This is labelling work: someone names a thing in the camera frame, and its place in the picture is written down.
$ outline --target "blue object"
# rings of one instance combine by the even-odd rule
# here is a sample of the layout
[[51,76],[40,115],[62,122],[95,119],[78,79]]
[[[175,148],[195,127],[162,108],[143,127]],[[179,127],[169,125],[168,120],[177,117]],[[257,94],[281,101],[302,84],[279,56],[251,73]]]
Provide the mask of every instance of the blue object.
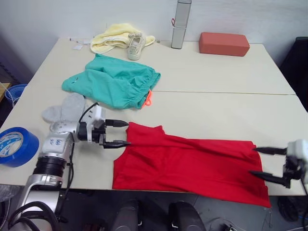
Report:
[[24,128],[15,127],[0,133],[0,164],[18,167],[37,152],[39,140]]
[[[298,216],[299,218],[303,219],[303,216]],[[308,218],[305,218],[305,220],[308,220]]]
[[10,88],[8,88],[5,91],[5,97],[12,103],[14,101],[14,103],[16,103],[19,99],[19,97],[21,96],[21,94],[23,93],[25,87],[27,86],[27,84],[18,84],[15,86],[12,86]]

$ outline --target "orange drawstring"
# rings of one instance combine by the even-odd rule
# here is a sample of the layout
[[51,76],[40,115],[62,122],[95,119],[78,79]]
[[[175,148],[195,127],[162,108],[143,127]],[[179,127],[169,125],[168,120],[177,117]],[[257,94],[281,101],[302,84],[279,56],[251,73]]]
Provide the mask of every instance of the orange drawstring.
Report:
[[152,97],[152,91],[149,90],[149,94],[148,94],[148,96],[146,97],[146,99],[145,99],[145,101],[144,101],[144,103],[143,103],[143,105],[142,105],[141,108],[143,108],[144,106],[151,106],[151,104],[152,104],[151,97]]

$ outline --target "silver thermos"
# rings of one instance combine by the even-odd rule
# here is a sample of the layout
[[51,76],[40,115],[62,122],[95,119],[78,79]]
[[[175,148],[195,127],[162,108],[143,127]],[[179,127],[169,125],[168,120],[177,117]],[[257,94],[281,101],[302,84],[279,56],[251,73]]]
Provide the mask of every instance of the silver thermos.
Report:
[[185,37],[192,0],[178,0],[177,11],[173,23],[171,47],[181,49]]

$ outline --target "blue bin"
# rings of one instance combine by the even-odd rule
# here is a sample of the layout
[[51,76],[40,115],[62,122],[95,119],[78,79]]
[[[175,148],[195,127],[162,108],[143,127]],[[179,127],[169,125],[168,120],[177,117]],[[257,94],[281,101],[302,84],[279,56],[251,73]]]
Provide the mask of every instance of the blue bin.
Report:
[[13,103],[14,101],[14,103],[16,103],[19,97],[21,96],[21,94],[23,93],[26,86],[27,84],[18,84],[18,85],[12,86],[5,91],[4,95],[8,99],[8,101],[10,101],[11,103]]

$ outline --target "yellow towel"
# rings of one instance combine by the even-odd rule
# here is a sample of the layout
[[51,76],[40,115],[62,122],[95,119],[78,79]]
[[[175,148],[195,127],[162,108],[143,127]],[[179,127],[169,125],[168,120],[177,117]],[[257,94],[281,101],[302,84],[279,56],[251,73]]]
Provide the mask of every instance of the yellow towel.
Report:
[[[91,50],[94,53],[103,54],[114,47],[127,48],[129,46],[130,33],[139,33],[140,31],[133,28],[128,23],[113,24],[104,33],[95,36],[91,42]],[[155,41],[154,36],[147,36],[145,47]]]

